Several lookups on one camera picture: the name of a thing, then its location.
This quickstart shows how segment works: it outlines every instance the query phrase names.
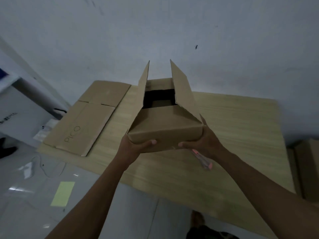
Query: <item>hand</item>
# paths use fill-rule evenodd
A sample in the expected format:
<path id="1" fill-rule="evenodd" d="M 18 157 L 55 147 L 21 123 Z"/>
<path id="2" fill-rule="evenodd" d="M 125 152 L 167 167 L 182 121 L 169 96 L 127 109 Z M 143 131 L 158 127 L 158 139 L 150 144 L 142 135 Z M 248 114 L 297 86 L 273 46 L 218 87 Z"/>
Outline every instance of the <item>hand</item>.
<path id="1" fill-rule="evenodd" d="M 156 140 L 149 140 L 142 144 L 133 144 L 129 136 L 125 134 L 122 137 L 119 149 L 114 159 L 120 161 L 125 169 L 127 169 L 146 148 L 149 148 L 157 143 Z"/>
<path id="2" fill-rule="evenodd" d="M 218 162 L 223 155 L 231 154 L 219 141 L 215 133 L 207 126 L 205 119 L 201 116 L 204 123 L 203 134 L 197 141 L 180 142 L 179 147 L 195 149 L 207 158 Z"/>

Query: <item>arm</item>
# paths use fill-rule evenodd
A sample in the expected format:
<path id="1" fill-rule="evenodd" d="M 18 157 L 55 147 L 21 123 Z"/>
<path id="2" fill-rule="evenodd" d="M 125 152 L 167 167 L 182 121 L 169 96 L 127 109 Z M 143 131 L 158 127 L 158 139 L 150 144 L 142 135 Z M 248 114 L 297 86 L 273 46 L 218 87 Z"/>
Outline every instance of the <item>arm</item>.
<path id="1" fill-rule="evenodd" d="M 229 152 L 203 121 L 201 139 L 179 146 L 194 148 L 219 163 L 278 238 L 319 238 L 319 209 Z"/>
<path id="2" fill-rule="evenodd" d="M 46 239 L 98 238 L 123 172 L 145 148 L 153 144 L 156 144 L 156 140 L 136 145 L 124 135 L 117 154 L 103 174 Z"/>

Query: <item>glossy floor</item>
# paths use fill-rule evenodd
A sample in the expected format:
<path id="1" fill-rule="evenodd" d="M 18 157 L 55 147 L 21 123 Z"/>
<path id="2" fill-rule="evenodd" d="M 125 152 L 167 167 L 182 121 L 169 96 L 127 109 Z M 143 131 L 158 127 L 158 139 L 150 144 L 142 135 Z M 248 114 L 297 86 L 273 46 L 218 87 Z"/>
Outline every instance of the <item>glossy floor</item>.
<path id="1" fill-rule="evenodd" d="M 98 175 L 40 155 L 26 144 L 18 146 L 16 153 L 0 160 L 0 238 L 42 239 L 78 203 Z M 61 181 L 74 181 L 74 188 L 66 207 L 52 207 Z M 119 184 L 100 238 L 185 238 L 190 214 L 187 207 Z M 239 238 L 263 238 L 204 216 L 212 229 Z"/>

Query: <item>black shoe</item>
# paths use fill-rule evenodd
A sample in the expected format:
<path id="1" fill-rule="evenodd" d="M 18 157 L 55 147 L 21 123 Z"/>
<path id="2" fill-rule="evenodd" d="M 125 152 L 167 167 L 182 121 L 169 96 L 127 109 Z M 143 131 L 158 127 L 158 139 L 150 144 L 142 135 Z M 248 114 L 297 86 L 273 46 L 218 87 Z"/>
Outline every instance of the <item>black shoe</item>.
<path id="1" fill-rule="evenodd" d="M 17 147 L 2 148 L 2 149 L 0 149 L 0 158 L 4 158 L 6 156 L 9 156 L 17 150 L 18 150 Z"/>
<path id="2" fill-rule="evenodd" d="M 3 148 L 4 142 L 5 142 L 5 138 L 0 138 L 0 148 Z"/>

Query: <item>wooden tabletop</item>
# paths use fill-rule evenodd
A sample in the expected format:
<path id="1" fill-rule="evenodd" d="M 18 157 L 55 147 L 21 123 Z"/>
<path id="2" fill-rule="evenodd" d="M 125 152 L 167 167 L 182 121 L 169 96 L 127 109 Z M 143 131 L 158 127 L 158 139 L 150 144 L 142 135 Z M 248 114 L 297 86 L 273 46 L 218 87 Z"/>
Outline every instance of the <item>wooden tabletop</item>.
<path id="1" fill-rule="evenodd" d="M 134 103 L 131 86 L 87 157 L 42 144 L 38 152 L 101 174 L 115 156 Z M 221 143 L 255 169 L 295 192 L 278 125 L 275 100 L 194 92 L 200 113 Z M 275 237 L 233 179 L 217 163 L 204 170 L 187 150 L 141 154 L 121 182 L 207 213 L 266 237 Z"/>

